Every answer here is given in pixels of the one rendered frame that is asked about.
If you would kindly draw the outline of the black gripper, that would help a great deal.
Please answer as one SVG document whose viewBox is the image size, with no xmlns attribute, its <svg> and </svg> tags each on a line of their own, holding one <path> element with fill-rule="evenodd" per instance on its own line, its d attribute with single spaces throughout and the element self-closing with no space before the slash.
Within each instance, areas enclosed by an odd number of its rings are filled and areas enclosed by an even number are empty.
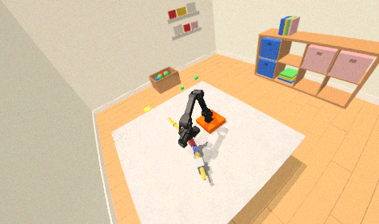
<svg viewBox="0 0 379 224">
<path fill-rule="evenodd" d="M 199 134 L 200 131 L 201 131 L 200 128 L 198 128 L 196 126 L 193 126 L 193 133 L 190 135 L 189 140 L 191 140 L 193 137 L 195 138 Z M 188 146 L 188 144 L 183 145 L 183 144 L 181 144 L 179 142 L 178 142 L 178 145 L 180 145 L 183 149 Z"/>
</svg>

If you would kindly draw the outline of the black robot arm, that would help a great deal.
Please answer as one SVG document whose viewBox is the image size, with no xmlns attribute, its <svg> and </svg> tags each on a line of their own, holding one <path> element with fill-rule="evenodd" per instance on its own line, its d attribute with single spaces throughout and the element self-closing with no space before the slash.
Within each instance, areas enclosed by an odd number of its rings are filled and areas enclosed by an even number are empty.
<svg viewBox="0 0 379 224">
<path fill-rule="evenodd" d="M 198 103 L 202 109 L 201 115 L 204 116 L 204 121 L 210 123 L 214 119 L 212 118 L 213 112 L 207 108 L 204 100 L 204 91 L 202 89 L 194 89 L 190 92 L 189 100 L 187 102 L 185 113 L 181 116 L 179 120 L 179 132 L 180 138 L 179 143 L 186 145 L 190 135 L 193 133 L 193 123 L 191 115 L 193 113 L 195 101 L 198 100 Z"/>
</svg>

